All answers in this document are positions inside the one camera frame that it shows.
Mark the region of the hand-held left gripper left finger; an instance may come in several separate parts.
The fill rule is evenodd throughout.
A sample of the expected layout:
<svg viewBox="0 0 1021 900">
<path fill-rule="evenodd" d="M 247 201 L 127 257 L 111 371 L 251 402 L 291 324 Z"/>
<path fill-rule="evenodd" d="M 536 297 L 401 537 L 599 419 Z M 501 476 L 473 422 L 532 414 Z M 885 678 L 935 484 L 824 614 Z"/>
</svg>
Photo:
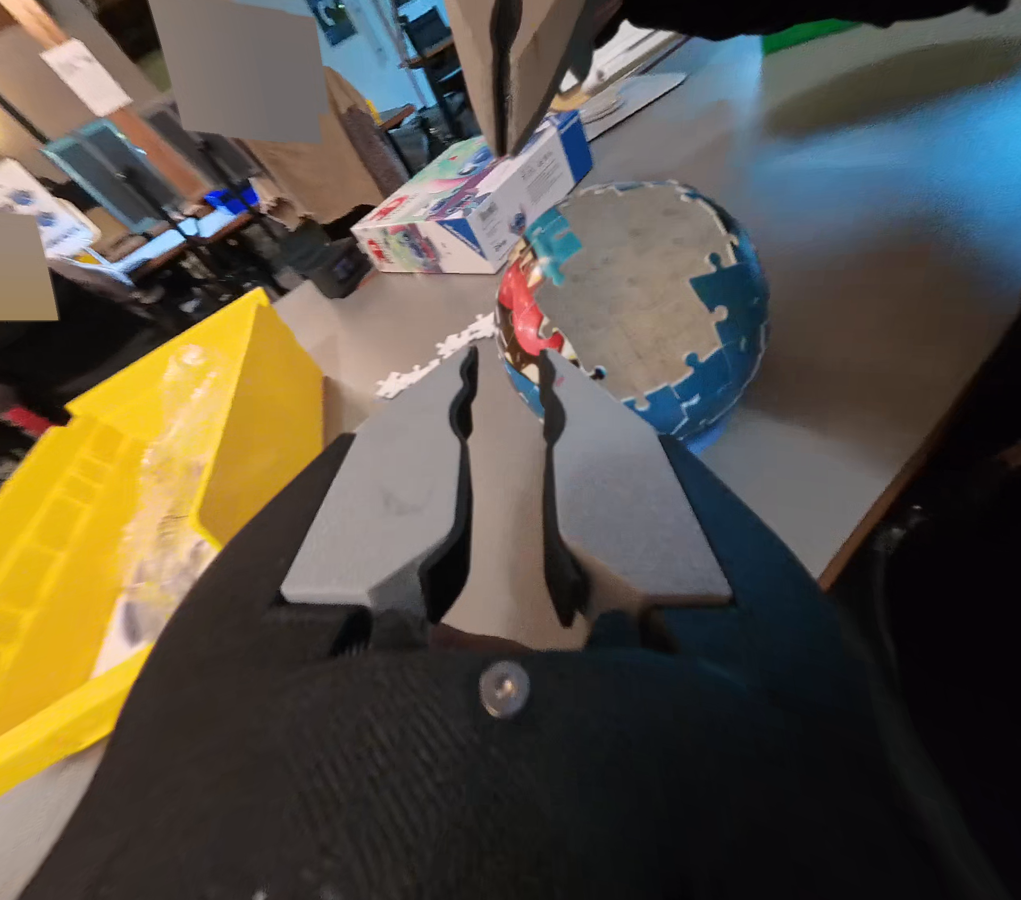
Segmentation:
<svg viewBox="0 0 1021 900">
<path fill-rule="evenodd" d="M 461 348 L 358 427 L 283 579 L 288 603 L 441 622 L 470 569 L 478 366 Z"/>
</svg>

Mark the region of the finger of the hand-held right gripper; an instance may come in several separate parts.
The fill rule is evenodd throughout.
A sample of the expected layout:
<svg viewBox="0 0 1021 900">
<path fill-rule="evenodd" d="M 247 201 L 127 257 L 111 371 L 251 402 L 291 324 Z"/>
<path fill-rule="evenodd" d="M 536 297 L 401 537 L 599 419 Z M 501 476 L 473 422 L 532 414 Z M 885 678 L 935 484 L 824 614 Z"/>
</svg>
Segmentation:
<svg viewBox="0 0 1021 900">
<path fill-rule="evenodd" d="M 609 0 L 518 0 L 517 31 L 506 51 L 506 153 L 531 138 L 571 72 L 591 66 L 597 17 Z"/>
<path fill-rule="evenodd" d="M 500 155 L 493 22 L 497 0 L 443 0 L 464 72 L 466 92 L 489 148 Z"/>
</svg>

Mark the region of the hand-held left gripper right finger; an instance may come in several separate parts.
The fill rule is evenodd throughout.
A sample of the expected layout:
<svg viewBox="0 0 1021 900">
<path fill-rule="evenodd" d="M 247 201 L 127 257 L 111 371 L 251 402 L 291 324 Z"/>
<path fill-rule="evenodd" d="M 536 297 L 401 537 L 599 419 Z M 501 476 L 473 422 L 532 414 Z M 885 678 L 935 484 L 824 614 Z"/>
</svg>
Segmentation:
<svg viewBox="0 0 1021 900">
<path fill-rule="evenodd" d="M 730 604 L 654 428 L 565 356 L 546 349 L 539 370 L 544 576 L 560 622 Z"/>
</svg>

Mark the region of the blue and red puzzle ball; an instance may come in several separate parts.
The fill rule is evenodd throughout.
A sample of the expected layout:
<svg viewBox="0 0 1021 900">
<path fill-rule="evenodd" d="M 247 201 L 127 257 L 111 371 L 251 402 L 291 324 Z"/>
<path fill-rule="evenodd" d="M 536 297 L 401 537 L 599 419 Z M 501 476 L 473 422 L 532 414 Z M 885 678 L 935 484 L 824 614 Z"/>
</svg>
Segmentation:
<svg viewBox="0 0 1021 900">
<path fill-rule="evenodd" d="M 769 310 L 747 231 L 696 189 L 665 180 L 581 189 L 531 223 L 494 315 L 508 380 L 536 417 L 539 359 L 556 352 L 697 454 L 759 371 Z"/>
</svg>

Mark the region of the joined white puzzle pieces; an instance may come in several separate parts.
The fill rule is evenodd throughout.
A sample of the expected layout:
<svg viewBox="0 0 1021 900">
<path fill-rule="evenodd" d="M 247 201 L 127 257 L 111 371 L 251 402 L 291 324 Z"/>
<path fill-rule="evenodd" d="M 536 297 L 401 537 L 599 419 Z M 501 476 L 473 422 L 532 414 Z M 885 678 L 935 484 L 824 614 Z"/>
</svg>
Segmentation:
<svg viewBox="0 0 1021 900">
<path fill-rule="evenodd" d="M 424 365 L 415 365 L 407 372 L 390 372 L 386 378 L 376 382 L 376 399 L 389 401 L 400 396 L 404 391 L 420 382 L 427 375 L 438 369 L 440 365 L 461 351 L 469 345 L 475 345 L 481 340 L 491 339 L 496 335 L 496 316 L 494 311 L 476 315 L 475 320 L 459 332 L 448 334 L 435 345 L 435 357 Z"/>
</svg>

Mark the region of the colourful puzzle box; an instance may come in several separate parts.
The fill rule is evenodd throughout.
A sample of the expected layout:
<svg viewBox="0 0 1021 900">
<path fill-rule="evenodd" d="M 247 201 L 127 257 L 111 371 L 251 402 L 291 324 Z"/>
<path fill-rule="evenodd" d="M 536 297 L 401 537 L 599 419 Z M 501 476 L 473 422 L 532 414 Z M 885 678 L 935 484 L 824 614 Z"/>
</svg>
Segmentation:
<svg viewBox="0 0 1021 900">
<path fill-rule="evenodd" d="M 356 222 L 352 235 L 381 272 L 493 274 L 591 167 L 580 114 L 550 113 L 514 156 L 495 156 L 483 136 L 453 144 Z"/>
</svg>

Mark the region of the green box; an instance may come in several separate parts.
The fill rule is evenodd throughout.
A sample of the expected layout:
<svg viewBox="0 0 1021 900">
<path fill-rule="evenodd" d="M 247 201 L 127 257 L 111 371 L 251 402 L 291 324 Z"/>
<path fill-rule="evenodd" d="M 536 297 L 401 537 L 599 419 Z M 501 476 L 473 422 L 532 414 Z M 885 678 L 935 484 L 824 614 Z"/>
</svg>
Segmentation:
<svg viewBox="0 0 1021 900">
<path fill-rule="evenodd" d="M 816 40 L 849 31 L 859 25 L 859 22 L 839 19 L 793 25 L 782 31 L 764 35 L 761 38 L 761 52 L 763 56 L 770 56 Z"/>
</svg>

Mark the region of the flat cardboard sheet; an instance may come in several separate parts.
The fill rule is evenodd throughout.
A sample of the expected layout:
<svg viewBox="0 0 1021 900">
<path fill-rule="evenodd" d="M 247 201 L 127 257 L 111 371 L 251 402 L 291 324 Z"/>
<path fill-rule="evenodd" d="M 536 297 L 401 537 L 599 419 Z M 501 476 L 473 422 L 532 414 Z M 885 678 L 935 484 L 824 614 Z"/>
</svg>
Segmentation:
<svg viewBox="0 0 1021 900">
<path fill-rule="evenodd" d="M 624 25 L 595 51 L 583 81 L 567 75 L 550 110 L 578 113 L 586 139 L 592 142 L 684 83 L 686 73 L 659 74 L 657 68 L 687 42 L 684 35 Z"/>
</svg>

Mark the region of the yellow plastic bin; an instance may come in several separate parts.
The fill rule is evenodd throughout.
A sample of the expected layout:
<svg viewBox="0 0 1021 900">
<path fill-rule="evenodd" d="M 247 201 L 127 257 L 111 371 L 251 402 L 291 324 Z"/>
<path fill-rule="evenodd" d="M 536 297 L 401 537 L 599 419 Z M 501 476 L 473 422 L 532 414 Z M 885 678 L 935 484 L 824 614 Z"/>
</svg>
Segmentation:
<svg viewBox="0 0 1021 900">
<path fill-rule="evenodd" d="M 1 791 L 111 735 L 152 645 L 92 677 L 115 552 L 176 348 L 222 353 L 227 406 L 191 526 L 223 549 L 324 447 L 324 375 L 261 290 L 68 404 L 1 496 Z"/>
</svg>

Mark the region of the brown cardboard panel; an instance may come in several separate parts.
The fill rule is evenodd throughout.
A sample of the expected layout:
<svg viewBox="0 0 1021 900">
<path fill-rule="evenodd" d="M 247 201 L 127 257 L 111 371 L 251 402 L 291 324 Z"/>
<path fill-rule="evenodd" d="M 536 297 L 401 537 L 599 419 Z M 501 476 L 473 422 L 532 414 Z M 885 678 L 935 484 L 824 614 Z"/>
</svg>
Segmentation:
<svg viewBox="0 0 1021 900">
<path fill-rule="evenodd" d="M 319 141 L 241 140 L 296 212 L 321 225 L 361 206 L 373 209 L 409 177 L 364 96 L 329 66 L 323 72 L 327 106 Z"/>
</svg>

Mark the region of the clear plastic bag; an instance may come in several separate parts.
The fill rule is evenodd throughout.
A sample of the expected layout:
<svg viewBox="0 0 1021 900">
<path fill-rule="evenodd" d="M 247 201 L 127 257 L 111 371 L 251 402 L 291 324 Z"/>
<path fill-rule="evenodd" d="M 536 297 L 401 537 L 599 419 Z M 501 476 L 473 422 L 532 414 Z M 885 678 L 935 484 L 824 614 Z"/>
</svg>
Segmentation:
<svg viewBox="0 0 1021 900">
<path fill-rule="evenodd" d="M 120 590 L 92 677 L 152 645 L 218 551 L 189 516 L 228 402 L 222 353 L 199 345 L 176 348 L 158 388 L 160 430 L 143 452 L 133 510 L 114 555 Z"/>
</svg>

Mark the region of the black electronic device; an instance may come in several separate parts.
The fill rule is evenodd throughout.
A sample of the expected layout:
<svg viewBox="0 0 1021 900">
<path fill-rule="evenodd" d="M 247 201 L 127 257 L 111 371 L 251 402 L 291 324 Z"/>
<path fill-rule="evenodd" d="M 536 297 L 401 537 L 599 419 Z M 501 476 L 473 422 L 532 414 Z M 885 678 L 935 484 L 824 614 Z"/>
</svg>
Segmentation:
<svg viewBox="0 0 1021 900">
<path fill-rule="evenodd" d="M 348 236 L 323 247 L 307 279 L 327 299 L 343 299 L 376 272 L 356 238 Z"/>
</svg>

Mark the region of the white paper sign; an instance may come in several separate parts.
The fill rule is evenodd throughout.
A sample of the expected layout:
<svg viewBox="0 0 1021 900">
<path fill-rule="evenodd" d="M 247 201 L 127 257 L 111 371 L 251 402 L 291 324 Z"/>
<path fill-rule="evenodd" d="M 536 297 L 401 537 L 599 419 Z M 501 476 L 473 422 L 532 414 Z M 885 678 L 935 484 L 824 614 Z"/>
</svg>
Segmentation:
<svg viewBox="0 0 1021 900">
<path fill-rule="evenodd" d="M 121 84 L 80 39 L 67 39 L 41 53 L 42 61 L 98 119 L 105 119 L 133 104 Z"/>
</svg>

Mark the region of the dark wall poster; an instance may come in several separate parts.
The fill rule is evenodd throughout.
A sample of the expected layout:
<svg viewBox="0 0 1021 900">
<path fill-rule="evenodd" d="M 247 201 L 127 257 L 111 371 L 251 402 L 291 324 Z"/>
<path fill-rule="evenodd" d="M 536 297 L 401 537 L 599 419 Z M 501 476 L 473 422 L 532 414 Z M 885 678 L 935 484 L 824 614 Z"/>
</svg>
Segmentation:
<svg viewBox="0 0 1021 900">
<path fill-rule="evenodd" d="M 343 0 L 304 0 L 325 42 L 336 47 L 358 34 Z"/>
</svg>

